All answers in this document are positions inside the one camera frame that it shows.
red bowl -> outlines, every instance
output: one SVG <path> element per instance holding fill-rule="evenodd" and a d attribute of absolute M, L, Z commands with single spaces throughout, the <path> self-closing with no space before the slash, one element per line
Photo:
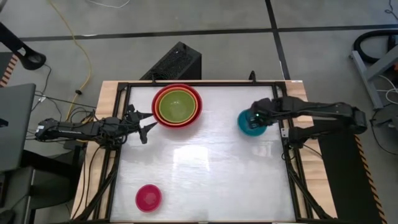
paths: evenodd
<path fill-rule="evenodd" d="M 162 192 L 153 184 L 141 187 L 136 195 L 136 205 L 142 212 L 153 212 L 162 202 Z"/>
<path fill-rule="evenodd" d="M 189 95 L 192 96 L 192 98 L 195 100 L 195 111 L 193 112 L 193 114 L 191 115 L 191 117 L 189 117 L 186 121 L 181 122 L 181 123 L 171 123 L 169 121 L 167 121 L 166 119 L 164 119 L 161 114 L 160 114 L 160 110 L 159 110 L 159 104 L 161 99 L 163 98 L 163 96 L 165 96 L 167 93 L 170 93 L 171 91 L 175 91 L 175 90 L 180 90 L 180 91 L 185 91 L 187 92 Z M 194 115 L 198 112 L 198 99 L 197 97 L 193 94 L 193 92 L 191 92 L 189 89 L 187 88 L 182 88 L 182 87 L 172 87 L 172 88 L 168 88 L 167 90 L 163 91 L 159 97 L 155 100 L 155 116 L 159 119 L 162 120 L 163 123 L 169 125 L 169 126 L 178 126 L 178 125 L 183 125 L 185 123 L 188 123 L 191 119 L 193 119 Z"/>
<path fill-rule="evenodd" d="M 156 107 L 156 101 L 157 101 L 158 97 L 160 97 L 160 96 L 163 94 L 164 91 L 168 90 L 169 88 L 173 88 L 173 87 L 182 87 L 182 88 L 186 88 L 186 89 L 188 89 L 189 91 L 191 91 L 191 92 L 193 93 L 194 97 L 197 99 L 197 102 L 198 102 L 198 103 L 197 103 L 197 108 L 198 108 L 198 110 L 197 110 L 197 112 L 192 116 L 192 118 L 191 118 L 191 120 L 189 120 L 189 122 L 182 123 L 182 124 L 170 125 L 170 123 L 164 121 L 162 118 L 160 118 L 159 116 L 157 116 L 157 114 L 160 114 L 160 113 L 158 112 L 158 108 Z M 188 85 L 185 85 L 185 84 L 171 84 L 171 85 L 165 86 L 163 89 L 159 90 L 159 91 L 156 93 L 154 99 L 152 100 L 152 114 L 154 114 L 154 118 L 156 119 L 156 121 L 157 121 L 159 124 L 161 124 L 161 125 L 163 125 L 163 126 L 166 126 L 166 127 L 168 127 L 168 128 L 182 128 L 182 127 L 188 126 L 189 124 L 192 124 L 192 123 L 193 123 L 194 121 L 196 121 L 197 118 L 199 117 L 199 115 L 200 115 L 200 113 L 201 113 L 201 109 L 202 109 L 202 101 L 201 101 L 201 98 L 200 98 L 199 93 L 198 93 L 194 88 L 192 88 L 192 87 L 190 87 L 190 86 L 188 86 Z"/>

gray floor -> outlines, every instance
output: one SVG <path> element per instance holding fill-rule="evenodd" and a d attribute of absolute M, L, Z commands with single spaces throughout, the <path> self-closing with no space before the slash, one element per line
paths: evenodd
<path fill-rule="evenodd" d="M 124 1 L 103 0 L 121 5 Z M 278 27 L 358 26 L 394 24 L 384 10 L 388 1 L 371 0 L 271 0 Z M 131 0 L 122 9 L 94 5 L 84 0 L 54 0 L 76 34 L 125 34 L 203 29 L 270 28 L 263 0 Z M 392 1 L 398 9 L 398 1 Z M 69 35 L 46 0 L 9 1 L 0 20 L 20 37 Z M 311 101 L 345 101 L 372 115 L 372 105 L 362 81 L 348 58 L 352 43 L 369 30 L 280 33 L 291 79 L 303 80 Z M 283 79 L 272 33 L 218 34 L 179 37 L 141 37 L 82 40 L 93 62 L 93 77 L 78 102 L 95 105 L 103 80 L 137 80 L 174 44 L 182 41 L 203 54 L 203 79 Z M 88 67 L 84 55 L 70 40 L 27 42 L 45 54 L 53 68 L 46 94 L 70 100 L 84 81 Z M 384 53 L 385 39 L 364 44 L 375 56 Z M 0 46 L 0 52 L 8 51 Z M 9 85 L 34 82 L 44 87 L 48 68 L 27 71 L 20 63 Z M 383 81 L 381 87 L 389 88 Z M 68 104 L 58 104 L 65 119 Z M 383 112 L 394 112 L 389 108 Z M 32 113 L 30 128 L 59 114 L 51 101 Z M 381 144 L 398 153 L 396 133 L 377 130 Z M 366 157 L 389 223 L 398 220 L 398 157 L 381 151 L 371 131 L 361 136 Z M 26 149 L 43 155 L 64 152 L 60 144 L 28 141 Z M 38 211 L 36 223 L 64 221 L 64 205 Z"/>

white cable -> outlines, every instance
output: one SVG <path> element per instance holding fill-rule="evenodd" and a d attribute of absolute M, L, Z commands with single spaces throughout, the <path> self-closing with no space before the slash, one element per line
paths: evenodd
<path fill-rule="evenodd" d="M 389 82 L 389 83 L 391 84 L 392 89 L 390 89 L 390 90 L 377 90 L 377 91 L 383 91 L 383 92 L 385 91 L 385 92 L 386 92 L 386 100 L 387 100 L 388 102 L 390 102 L 390 103 L 393 103 L 393 104 L 398 105 L 398 102 L 392 101 L 392 100 L 388 97 L 388 94 L 389 94 L 391 91 L 395 91 L 396 93 L 398 93 L 398 89 L 397 89 L 396 86 L 393 84 L 393 82 L 390 81 L 390 79 L 388 79 L 388 78 L 385 77 L 384 75 L 379 75 L 379 76 L 380 76 L 381 78 L 387 80 L 387 82 Z"/>
<path fill-rule="evenodd" d="M 97 5 L 99 5 L 99 6 L 111 7 L 111 8 L 114 8 L 114 9 L 120 9 L 120 8 L 122 8 L 123 6 L 129 4 L 129 2 L 130 2 L 130 0 L 127 0 L 127 2 L 124 3 L 124 4 L 121 5 L 121 6 L 109 6 L 109 5 L 105 5 L 105 4 L 102 4 L 102 3 L 94 2 L 94 1 L 92 1 L 92 0 L 87 0 L 87 1 L 89 1 L 89 2 L 91 2 L 91 3 L 93 3 L 93 4 L 97 4 Z"/>

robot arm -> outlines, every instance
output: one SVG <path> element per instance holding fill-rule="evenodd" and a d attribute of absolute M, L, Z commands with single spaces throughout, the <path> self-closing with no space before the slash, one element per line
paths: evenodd
<path fill-rule="evenodd" d="M 332 126 L 282 129 L 282 137 L 288 138 L 288 143 L 298 148 L 303 147 L 303 143 L 309 138 L 317 138 L 343 129 L 352 130 L 354 134 L 361 134 L 367 129 L 365 114 L 346 103 L 312 103 L 285 96 L 273 100 L 264 98 L 255 101 L 249 110 L 252 113 L 248 121 L 251 128 L 270 126 L 279 120 L 302 115 L 336 119 Z"/>
<path fill-rule="evenodd" d="M 147 143 L 147 133 L 157 123 L 140 127 L 142 119 L 152 116 L 150 113 L 134 111 L 134 106 L 127 107 L 123 119 L 108 117 L 87 123 L 71 123 L 56 121 L 52 118 L 41 121 L 37 127 L 35 138 L 38 141 L 66 138 L 82 141 L 95 141 L 100 146 L 119 146 L 130 133 L 138 132 L 143 144 Z"/>

white table surface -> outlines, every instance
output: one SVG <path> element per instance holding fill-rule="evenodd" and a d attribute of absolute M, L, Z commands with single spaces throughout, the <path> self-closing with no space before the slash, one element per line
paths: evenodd
<path fill-rule="evenodd" d="M 294 211 L 279 125 L 245 136 L 238 114 L 268 86 L 195 86 L 203 100 L 199 119 L 184 129 L 155 126 L 148 143 L 131 134 L 122 148 L 111 222 L 293 221 Z M 134 87 L 130 103 L 150 112 L 161 87 Z M 141 121 L 142 126 L 154 118 Z M 152 213 L 135 204 L 139 188 L 155 184 L 163 201 Z"/>

